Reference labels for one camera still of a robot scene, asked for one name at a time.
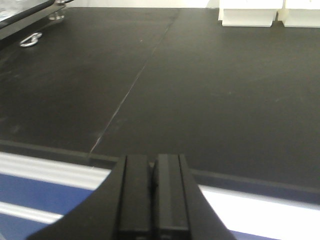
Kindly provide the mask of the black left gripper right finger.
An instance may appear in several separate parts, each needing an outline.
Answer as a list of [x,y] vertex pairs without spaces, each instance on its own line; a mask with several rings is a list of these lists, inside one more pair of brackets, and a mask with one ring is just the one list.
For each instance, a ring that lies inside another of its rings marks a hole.
[[152,173],[154,240],[233,240],[181,154],[158,155]]

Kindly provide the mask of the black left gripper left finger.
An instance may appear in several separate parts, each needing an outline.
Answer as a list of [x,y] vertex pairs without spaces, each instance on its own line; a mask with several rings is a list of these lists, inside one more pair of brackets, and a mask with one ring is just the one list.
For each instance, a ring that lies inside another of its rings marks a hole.
[[150,165],[144,155],[122,157],[84,201],[29,240],[150,240]]

